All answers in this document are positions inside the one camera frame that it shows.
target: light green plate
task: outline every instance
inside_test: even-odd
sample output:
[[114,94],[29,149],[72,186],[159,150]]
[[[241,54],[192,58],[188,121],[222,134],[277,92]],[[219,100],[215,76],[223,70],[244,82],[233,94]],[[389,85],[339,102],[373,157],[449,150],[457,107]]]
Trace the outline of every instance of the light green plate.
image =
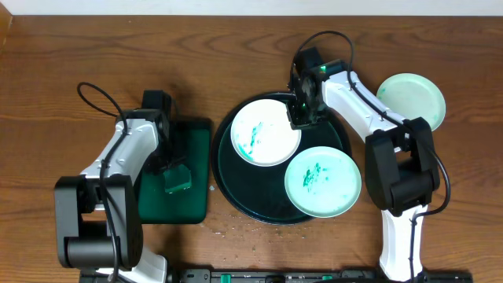
[[446,101],[442,92],[420,75],[393,75],[380,85],[377,98],[407,119],[423,117],[431,130],[438,128],[446,116]]
[[356,202],[362,177],[346,153],[318,146],[304,150],[290,162],[285,188],[300,211],[314,217],[333,217],[343,214]]

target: wooden table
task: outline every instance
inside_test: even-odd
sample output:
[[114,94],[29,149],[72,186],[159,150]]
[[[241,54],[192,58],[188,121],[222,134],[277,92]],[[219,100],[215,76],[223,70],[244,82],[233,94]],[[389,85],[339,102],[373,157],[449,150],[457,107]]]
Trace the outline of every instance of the wooden table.
[[[144,89],[162,89],[185,115],[216,127],[245,98],[284,90],[297,46],[325,29],[354,40],[354,68],[370,90],[413,72],[443,91],[447,117],[434,137],[453,195],[424,222],[421,260],[501,281],[503,20],[467,17],[15,17],[0,55],[0,281],[77,281],[57,261],[53,186],[87,167],[114,128],[80,101],[78,82],[123,108],[138,107]],[[316,44],[328,59],[348,58],[340,39]],[[363,169],[363,144],[349,133]],[[431,207],[443,196],[442,186]],[[296,226],[256,222],[216,189],[202,224],[144,226],[144,234],[176,267],[332,270],[377,266],[381,225],[365,189],[347,213]]]

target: white plate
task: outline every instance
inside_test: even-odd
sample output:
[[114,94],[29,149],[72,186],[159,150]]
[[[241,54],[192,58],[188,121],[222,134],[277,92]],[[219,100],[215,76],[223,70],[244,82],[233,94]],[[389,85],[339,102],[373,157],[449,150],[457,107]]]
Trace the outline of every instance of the white plate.
[[314,217],[333,217],[356,202],[362,177],[346,153],[318,146],[304,150],[290,162],[285,188],[300,211]]
[[446,116],[446,101],[442,92],[420,75],[393,75],[380,85],[377,98],[407,119],[423,117],[431,130],[438,128]]
[[297,150],[300,130],[292,130],[286,104],[272,99],[253,101],[233,120],[230,138],[237,154],[251,164],[281,164]]

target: wooden tabletop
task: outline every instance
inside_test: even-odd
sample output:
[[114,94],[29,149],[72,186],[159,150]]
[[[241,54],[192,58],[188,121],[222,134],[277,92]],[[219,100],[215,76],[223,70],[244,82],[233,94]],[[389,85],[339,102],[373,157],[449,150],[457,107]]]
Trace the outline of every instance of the wooden tabletop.
[[[123,108],[162,89],[185,115],[217,127],[247,97],[285,90],[295,49],[326,29],[354,40],[354,69],[371,91],[402,72],[442,90],[447,115],[434,139],[453,192],[450,206],[424,221],[421,261],[469,270],[478,283],[501,281],[503,20],[469,17],[14,17],[0,55],[0,281],[77,281],[78,271],[57,261],[53,186],[87,167],[114,129],[114,119],[79,99],[78,82],[97,84]],[[348,58],[340,39],[315,44],[327,59]],[[363,171],[364,146],[348,133]],[[378,265],[381,216],[365,189],[343,215],[295,226],[256,222],[218,189],[208,193],[202,224],[145,225],[145,244],[177,267]],[[441,186],[431,208],[444,195]]]

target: dark green board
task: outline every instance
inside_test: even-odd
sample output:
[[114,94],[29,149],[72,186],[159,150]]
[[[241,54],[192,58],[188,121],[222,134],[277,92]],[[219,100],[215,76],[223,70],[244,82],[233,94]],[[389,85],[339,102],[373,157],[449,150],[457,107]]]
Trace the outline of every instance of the dark green board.
[[166,193],[164,176],[141,173],[138,209],[144,224],[196,224],[206,217],[210,124],[184,123],[182,137],[186,142],[184,165],[192,174],[192,187]]

